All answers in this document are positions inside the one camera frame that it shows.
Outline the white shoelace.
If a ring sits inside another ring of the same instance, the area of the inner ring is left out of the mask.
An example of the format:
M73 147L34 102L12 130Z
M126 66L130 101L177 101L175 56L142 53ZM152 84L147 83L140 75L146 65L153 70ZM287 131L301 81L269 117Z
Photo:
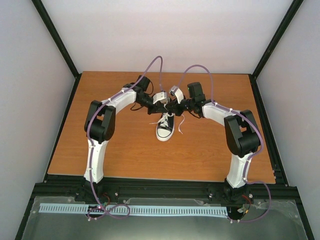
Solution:
M185 115L182 111L178 109L174 109L173 107L166 107L167 112L161 114L160 119L157 122L152 122L152 124L156 124L156 136L160 139L170 138L175 131L175 116L182 117L182 120L178 124L178 132L183 135L183 131L181 129L182 124L185 122Z

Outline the black white canvas sneaker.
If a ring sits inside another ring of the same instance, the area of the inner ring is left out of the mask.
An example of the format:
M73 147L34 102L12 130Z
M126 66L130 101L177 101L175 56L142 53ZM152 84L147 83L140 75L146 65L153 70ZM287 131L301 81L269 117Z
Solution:
M161 114L156 127L156 138L161 142L168 141L175 130L175 115L170 112Z

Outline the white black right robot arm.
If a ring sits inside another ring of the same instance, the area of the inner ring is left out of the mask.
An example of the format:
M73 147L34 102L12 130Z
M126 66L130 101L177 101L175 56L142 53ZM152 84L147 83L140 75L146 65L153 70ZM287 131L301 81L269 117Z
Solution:
M263 146L254 115L250 110L237 111L206 99L199 82L188 84L187 89L189 98L185 98L178 86L174 85L169 93L175 100L170 102L167 108L177 116L183 112L194 113L199 118L206 118L224 126L231 163L224 180L223 196L227 202L234 203L245 193L251 160L259 147Z

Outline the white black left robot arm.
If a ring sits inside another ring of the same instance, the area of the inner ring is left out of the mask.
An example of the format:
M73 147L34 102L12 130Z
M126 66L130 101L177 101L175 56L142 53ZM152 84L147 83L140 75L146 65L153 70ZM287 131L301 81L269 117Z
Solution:
M165 113L169 103L166 92L160 91L153 96L146 93L150 80L140 76L136 82L125 84L119 92L103 101L90 103L84 124L87 136L88 157L84 172L86 195L92 201L103 198L104 188L99 183L104 178L104 159L107 145L113 137L116 115L130 104L138 103L146 107L149 114Z

